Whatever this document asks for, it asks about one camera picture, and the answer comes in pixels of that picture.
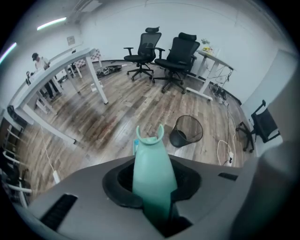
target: vent slot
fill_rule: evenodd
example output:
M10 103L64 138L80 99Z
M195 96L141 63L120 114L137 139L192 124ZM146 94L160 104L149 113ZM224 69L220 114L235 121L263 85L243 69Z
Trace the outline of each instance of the vent slot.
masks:
M64 194L42 217L41 222L56 231L76 200L76 196Z
M236 179L238 178L237 175L233 175L233 174L225 173L225 172L220 173L218 176L221 178L229 179L231 181L236 181Z

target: white wall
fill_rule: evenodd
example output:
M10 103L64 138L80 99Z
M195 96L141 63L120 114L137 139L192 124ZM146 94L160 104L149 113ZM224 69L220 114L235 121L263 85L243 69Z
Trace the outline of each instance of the white wall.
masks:
M135 53L146 27L160 26L162 37L157 46L166 49L165 58L173 38L180 32L196 34L199 41L206 38L217 46L218 57L235 68L225 89L244 103L267 73L278 48L272 32L255 15L258 11L242 3L238 0L109 2L82 20L83 44L99 48L104 60L123 59L128 54L123 47L134 47ZM197 57L194 73L202 61L199 54Z
M44 29L34 39L24 36L23 42L4 59L0 65L0 101L7 106L14 93L25 81L26 72L34 72L35 65L32 54L38 53L48 59L71 48L67 37L74 36L75 44L82 44L80 30L75 25L63 25L52 29Z
M291 79L298 63L299 59L295 55L281 50L278 51L266 76L253 94L242 105L242 109L247 119L251 119L251 114L262 103L262 100L266 101L267 106L274 101ZM267 149L279 145L282 141L282 137L278 136L267 143L263 143L262 139L258 136L255 143L257 154L260 156Z

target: power strip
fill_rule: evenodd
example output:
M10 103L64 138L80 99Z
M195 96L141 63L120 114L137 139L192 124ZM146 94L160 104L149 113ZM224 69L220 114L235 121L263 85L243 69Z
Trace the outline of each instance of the power strip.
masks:
M224 166L231 167L233 165L233 153L229 152L228 159L226 160Z

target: black chair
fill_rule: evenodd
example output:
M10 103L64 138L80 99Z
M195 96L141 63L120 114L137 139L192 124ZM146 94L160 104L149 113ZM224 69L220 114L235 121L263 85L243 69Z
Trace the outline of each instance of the black chair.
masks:
M161 33L158 32L159 27L146 28L145 31L146 33L143 33L141 35L141 41L140 41L139 49L137 51L137 55L132 55L131 49L133 49L133 47L124 47L124 49L128 49L129 51L129 55L125 56L124 60L129 62L134 62L136 63L136 66L139 67L138 69L130 70L127 72L127 75L129 75L129 73L136 72L131 77L132 81L135 80L134 77L138 73L145 73L149 75L150 79L152 79L153 70L150 69L150 67L148 67L146 63L150 63L156 58L154 48L161 37Z
M269 138L270 134L274 132L276 129L278 129L278 127L267 108L262 113L256 114L263 106L266 106L265 100L263 100L262 104L256 109L256 111L253 114L251 114L251 118L253 119L253 123L254 123L252 131L248 129L248 127L244 124L244 122L241 122L239 124L239 127L236 128L236 131L241 130L246 134L247 137L247 144L243 148L243 151L247 150L250 142L252 146L250 152L253 152L254 145L253 145L252 134L255 134L255 142L256 142L256 136L259 135L262 138L263 143L271 141L272 139L280 135L280 132L278 131L277 134Z
M153 83L155 83L156 79L168 81L163 86L161 90L162 93L165 93L165 88L170 83L174 83L175 85L180 87L182 89L182 94L186 93L185 88L181 86L183 85L183 81L178 73L185 73L189 71L192 66L192 62L196 59L193 54L200 46L200 43L196 42L196 40L196 35L189 35L181 32L178 37L175 37L173 39L173 45L167 59L161 59L161 53L162 51L164 51L164 49L161 49L159 47L154 48L159 50L159 59L155 59L155 63L169 70L168 77L155 77L152 80Z

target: black office chair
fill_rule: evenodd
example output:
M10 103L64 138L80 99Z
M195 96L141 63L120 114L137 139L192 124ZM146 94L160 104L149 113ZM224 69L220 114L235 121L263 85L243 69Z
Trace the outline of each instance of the black office chair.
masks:
M276 129L278 129L278 127L267 108L262 113L256 114L263 106L266 106L265 100L263 100L262 104L256 109L256 111L253 114L251 114L251 118L253 119L253 123L254 123L252 131L248 129L248 127L244 124L244 122L241 122L239 124L239 127L236 128L236 131L241 130L247 136L247 144L243 148L243 151L247 150L250 142L252 146L250 152L253 152L254 145L253 145L252 134L255 134L255 142L256 142L256 136L259 135L262 138L263 143L271 141L272 139L280 135L280 132L278 131L276 135L269 138L270 134Z
M186 93L185 88L181 86L183 85L183 81L178 75L178 73L184 73L188 71L191 68L193 60L196 59L196 57L193 54L200 46L200 43L196 42L196 40L196 35L189 35L181 32L178 35L178 37L175 37L173 39L173 45L167 59L161 59L161 53L162 51L164 51L164 49L161 49L159 47L154 48L159 50L159 59L155 59L155 63L169 70L168 77L155 77L152 80L153 83L155 83L156 79L168 81L163 86L161 90L162 93L165 93L165 88L170 83L174 83L175 85L180 87L182 89L182 94ZM174 74L176 74L179 77L179 79L174 78Z
M127 75L129 75L129 73L131 72L136 72L131 77L132 81L135 80L134 77L138 73L145 73L149 75L150 79L152 79L153 70L150 69L150 67L148 67L146 63L150 63L156 58L154 48L161 37L161 33L158 32L159 27L146 28L145 31L146 33L143 33L141 35L141 41L139 49L137 51L137 55L132 55L131 49L133 49L133 47L124 47L124 49L128 49L129 51L129 55L125 56L124 59L129 62L136 62L136 66L139 67L138 69L130 70L127 72Z

